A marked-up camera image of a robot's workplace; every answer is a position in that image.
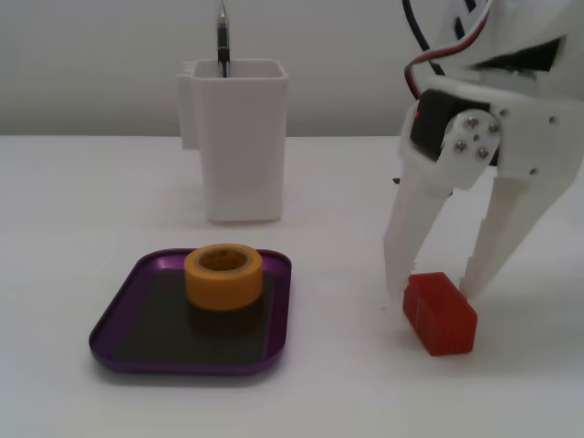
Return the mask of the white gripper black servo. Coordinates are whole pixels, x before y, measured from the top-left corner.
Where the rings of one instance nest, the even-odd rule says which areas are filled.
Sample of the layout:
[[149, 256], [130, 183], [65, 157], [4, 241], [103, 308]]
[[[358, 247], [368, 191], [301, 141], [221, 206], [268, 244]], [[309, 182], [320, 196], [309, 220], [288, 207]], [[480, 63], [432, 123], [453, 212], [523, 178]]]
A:
[[489, 165], [494, 178], [484, 220], [468, 259], [460, 290], [468, 298], [482, 293], [539, 219], [571, 186], [561, 177], [581, 161], [583, 103], [557, 97], [539, 84], [570, 58], [568, 36], [554, 36], [507, 53], [468, 59], [457, 75], [435, 78], [421, 91], [413, 71], [425, 62], [452, 61], [475, 45], [466, 38], [427, 50], [409, 65], [408, 85], [417, 102], [411, 140], [430, 158], [439, 157], [438, 137], [466, 110], [485, 110], [499, 122], [501, 142]]

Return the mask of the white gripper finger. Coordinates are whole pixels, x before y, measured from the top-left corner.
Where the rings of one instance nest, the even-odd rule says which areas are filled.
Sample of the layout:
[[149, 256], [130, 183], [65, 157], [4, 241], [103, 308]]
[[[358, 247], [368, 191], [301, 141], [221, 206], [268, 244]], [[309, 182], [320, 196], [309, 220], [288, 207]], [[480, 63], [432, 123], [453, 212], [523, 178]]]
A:
[[410, 109], [400, 138], [401, 182], [384, 235], [386, 286], [393, 295], [407, 287], [415, 258], [451, 193], [475, 185], [501, 142], [498, 119], [469, 109], [447, 123], [433, 160], [411, 140], [415, 121], [416, 110]]

